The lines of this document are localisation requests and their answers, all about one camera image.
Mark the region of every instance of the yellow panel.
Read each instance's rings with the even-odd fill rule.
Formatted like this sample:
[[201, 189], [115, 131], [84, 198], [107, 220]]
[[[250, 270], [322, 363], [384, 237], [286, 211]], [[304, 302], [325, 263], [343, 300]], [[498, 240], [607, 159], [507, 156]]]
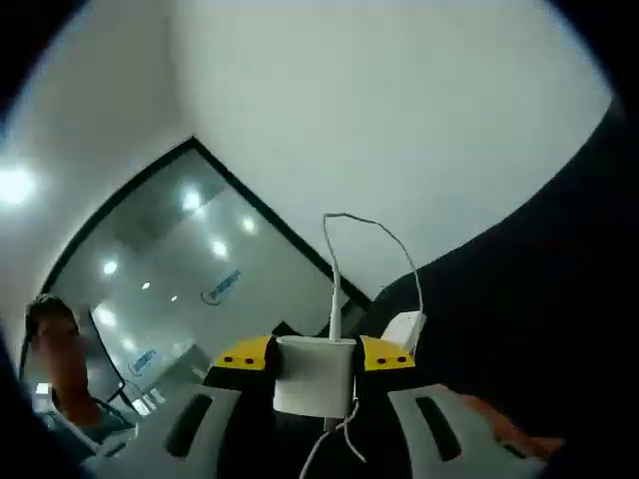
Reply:
[[261, 371], [267, 366], [265, 354], [270, 340], [271, 336], [258, 336], [240, 341], [217, 357], [216, 367]]
[[363, 344], [364, 371], [404, 369], [415, 366], [410, 354], [396, 344], [376, 337], [360, 336], [359, 338]]

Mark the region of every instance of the black frame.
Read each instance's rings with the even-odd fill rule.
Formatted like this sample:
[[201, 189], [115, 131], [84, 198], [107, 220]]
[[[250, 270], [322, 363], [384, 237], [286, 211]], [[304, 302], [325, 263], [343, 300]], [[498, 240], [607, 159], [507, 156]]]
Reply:
[[[46, 293], [51, 290], [53, 284], [60, 276], [62, 270], [67, 265], [73, 254], [77, 251], [80, 245], [84, 242], [87, 236], [96, 228], [96, 226], [117, 206], [124, 198], [132, 193], [142, 183], [152, 177], [155, 173], [159, 172], [162, 168], [170, 165], [173, 161], [179, 158], [188, 150], [197, 151], [206, 162], [224, 178], [229, 185], [234, 188], [240, 196], [242, 196], [253, 208], [255, 208], [271, 225], [273, 225], [278, 232], [280, 232], [294, 247], [296, 247], [312, 264], [314, 264], [323, 274], [332, 278], [332, 269], [330, 264], [320, 256], [306, 241], [304, 241], [296, 232], [294, 232], [284, 220], [282, 220], [278, 214], [276, 214], [271, 208], [269, 208], [258, 196], [253, 193], [249, 187], [242, 183], [238, 177], [236, 177], [231, 171], [218, 160], [207, 148], [200, 143], [195, 137], [190, 137], [184, 143], [178, 145], [170, 152], [163, 155], [160, 159], [153, 162], [147, 168], [139, 172], [132, 177], [125, 185], [114, 192], [97, 210], [93, 213], [89, 219], [82, 225], [77, 233], [71, 238], [67, 246], [58, 257], [47, 279], [45, 280], [40, 292]], [[346, 278], [341, 279], [341, 288], [348, 294], [350, 300], [357, 304], [359, 307], [366, 309], [370, 305], [370, 299], [361, 292], [354, 284], [348, 281]], [[22, 348], [20, 351], [20, 367], [19, 376], [22, 377], [23, 369], [25, 365], [26, 354], [28, 351], [28, 344], [25, 340], [22, 341]]]

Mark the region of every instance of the person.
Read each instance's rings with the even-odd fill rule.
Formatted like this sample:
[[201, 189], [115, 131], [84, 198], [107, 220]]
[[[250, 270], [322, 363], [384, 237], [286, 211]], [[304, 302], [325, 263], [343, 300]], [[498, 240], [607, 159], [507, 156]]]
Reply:
[[27, 306], [26, 340], [51, 381], [52, 408], [45, 422], [65, 442], [76, 436], [95, 453], [109, 436], [135, 426], [135, 420], [91, 396], [82, 336], [62, 299], [41, 294]]

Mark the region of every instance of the white charger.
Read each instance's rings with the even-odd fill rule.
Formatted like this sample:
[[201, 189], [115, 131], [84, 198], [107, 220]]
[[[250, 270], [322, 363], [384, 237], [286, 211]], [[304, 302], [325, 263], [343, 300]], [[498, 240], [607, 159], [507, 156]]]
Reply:
[[283, 370], [276, 379], [273, 408], [301, 416], [348, 417], [354, 348], [353, 339], [279, 337]]
[[426, 315], [421, 311], [405, 311], [394, 317], [381, 336], [381, 339], [394, 342], [406, 351], [417, 349], [419, 335], [426, 324]]

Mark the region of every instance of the white wall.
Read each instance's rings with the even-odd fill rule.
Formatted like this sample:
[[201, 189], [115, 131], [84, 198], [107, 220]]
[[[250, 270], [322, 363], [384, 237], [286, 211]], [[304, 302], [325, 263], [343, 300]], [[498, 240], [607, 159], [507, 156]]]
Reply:
[[165, 0], [89, 3], [32, 75], [0, 168], [34, 177], [0, 204], [0, 315], [14, 354], [24, 304], [73, 234], [123, 183], [191, 136], [177, 97]]
[[[436, 259], [537, 192], [610, 102], [539, 1], [264, 3], [178, 3], [180, 90], [200, 140], [324, 257], [321, 214], [349, 211]], [[368, 295], [406, 272], [382, 233], [331, 229]]]

